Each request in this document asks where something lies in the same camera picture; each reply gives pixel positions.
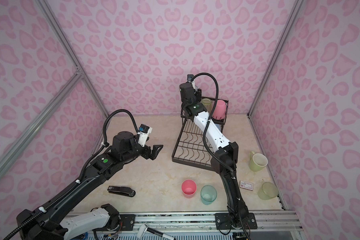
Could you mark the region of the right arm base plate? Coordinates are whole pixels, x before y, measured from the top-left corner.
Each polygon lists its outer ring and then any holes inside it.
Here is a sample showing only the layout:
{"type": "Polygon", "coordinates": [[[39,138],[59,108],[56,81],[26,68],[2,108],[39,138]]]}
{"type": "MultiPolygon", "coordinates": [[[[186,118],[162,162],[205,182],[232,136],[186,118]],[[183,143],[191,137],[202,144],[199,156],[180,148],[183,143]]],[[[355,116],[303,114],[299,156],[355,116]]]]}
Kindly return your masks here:
{"type": "Polygon", "coordinates": [[[216,213],[214,214],[216,228],[218,230],[233,230],[233,229],[242,229],[242,225],[246,230],[257,230],[258,225],[254,213],[249,213],[247,217],[242,217],[242,220],[239,218],[234,218],[228,213],[216,213]]]}

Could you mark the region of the pink plastic cup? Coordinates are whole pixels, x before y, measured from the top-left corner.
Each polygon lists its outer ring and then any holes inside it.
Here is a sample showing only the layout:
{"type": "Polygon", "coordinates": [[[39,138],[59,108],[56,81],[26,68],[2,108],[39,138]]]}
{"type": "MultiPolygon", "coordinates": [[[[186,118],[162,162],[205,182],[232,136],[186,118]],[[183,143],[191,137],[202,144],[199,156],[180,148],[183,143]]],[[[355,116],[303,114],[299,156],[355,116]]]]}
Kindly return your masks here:
{"type": "Polygon", "coordinates": [[[197,191],[197,184],[193,180],[185,180],[182,183],[181,190],[185,198],[192,198],[197,191]]]}
{"type": "Polygon", "coordinates": [[[227,103],[224,100],[217,100],[215,111],[212,118],[215,120],[223,120],[226,116],[227,103]]]}

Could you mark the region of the teal translucent plastic cup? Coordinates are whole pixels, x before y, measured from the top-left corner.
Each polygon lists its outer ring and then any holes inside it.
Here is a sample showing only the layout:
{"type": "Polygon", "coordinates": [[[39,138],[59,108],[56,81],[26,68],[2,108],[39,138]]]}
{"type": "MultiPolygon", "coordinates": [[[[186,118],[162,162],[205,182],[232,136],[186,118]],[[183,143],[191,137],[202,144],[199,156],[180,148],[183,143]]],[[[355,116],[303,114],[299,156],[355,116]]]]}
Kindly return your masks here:
{"type": "Polygon", "coordinates": [[[204,205],[212,204],[217,198],[217,190],[211,185],[205,185],[201,189],[201,201],[204,205]]]}

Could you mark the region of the green translucent plastic cup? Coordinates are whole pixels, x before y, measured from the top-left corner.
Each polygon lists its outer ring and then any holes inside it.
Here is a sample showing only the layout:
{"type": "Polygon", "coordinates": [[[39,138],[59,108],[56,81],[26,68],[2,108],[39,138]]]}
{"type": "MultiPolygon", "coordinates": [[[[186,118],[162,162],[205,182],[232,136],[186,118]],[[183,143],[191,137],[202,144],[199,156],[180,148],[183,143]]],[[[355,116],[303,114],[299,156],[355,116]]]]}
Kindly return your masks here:
{"type": "Polygon", "coordinates": [[[205,106],[207,112],[210,114],[213,109],[213,101],[209,98],[203,98],[201,103],[205,106]]]}

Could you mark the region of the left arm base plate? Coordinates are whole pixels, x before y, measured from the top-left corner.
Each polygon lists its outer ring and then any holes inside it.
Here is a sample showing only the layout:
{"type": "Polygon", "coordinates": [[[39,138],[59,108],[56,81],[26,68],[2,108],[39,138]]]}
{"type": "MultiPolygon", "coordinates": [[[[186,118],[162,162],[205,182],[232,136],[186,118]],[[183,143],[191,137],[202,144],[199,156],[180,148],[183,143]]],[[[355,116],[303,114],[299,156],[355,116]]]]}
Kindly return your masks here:
{"type": "Polygon", "coordinates": [[[132,231],[135,224],[136,215],[121,214],[117,217],[110,217],[106,225],[102,228],[97,228],[96,231],[132,231]]]}

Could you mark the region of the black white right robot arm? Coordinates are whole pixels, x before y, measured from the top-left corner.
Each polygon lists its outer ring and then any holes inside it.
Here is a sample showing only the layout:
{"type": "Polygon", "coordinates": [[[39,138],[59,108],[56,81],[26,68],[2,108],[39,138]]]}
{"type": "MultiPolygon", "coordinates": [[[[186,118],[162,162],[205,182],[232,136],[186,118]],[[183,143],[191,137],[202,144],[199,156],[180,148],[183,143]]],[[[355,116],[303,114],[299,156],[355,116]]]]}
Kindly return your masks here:
{"type": "Polygon", "coordinates": [[[212,157],[211,166],[223,182],[231,226],[243,228],[249,210],[237,180],[239,146],[228,140],[216,126],[205,106],[198,101],[191,83],[180,84],[180,94],[184,115],[202,131],[203,144],[212,157]]]}

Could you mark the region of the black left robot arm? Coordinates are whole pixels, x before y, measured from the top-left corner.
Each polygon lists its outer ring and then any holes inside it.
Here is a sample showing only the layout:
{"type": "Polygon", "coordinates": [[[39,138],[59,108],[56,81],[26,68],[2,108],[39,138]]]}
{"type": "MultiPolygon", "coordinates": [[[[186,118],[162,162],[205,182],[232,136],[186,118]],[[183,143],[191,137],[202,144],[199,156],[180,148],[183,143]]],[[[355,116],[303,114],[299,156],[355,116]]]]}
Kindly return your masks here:
{"type": "Polygon", "coordinates": [[[149,134],[149,130],[139,128],[136,134],[128,131],[118,133],[112,144],[104,142],[99,151],[87,160],[79,177],[68,187],[37,209],[24,210],[18,214],[18,226],[5,238],[10,240],[19,234],[23,240],[70,240],[95,229],[119,228],[119,212],[110,204],[73,220],[66,216],[93,190],[122,170],[124,165],[139,157],[155,160],[164,146],[147,146],[149,134]]]}

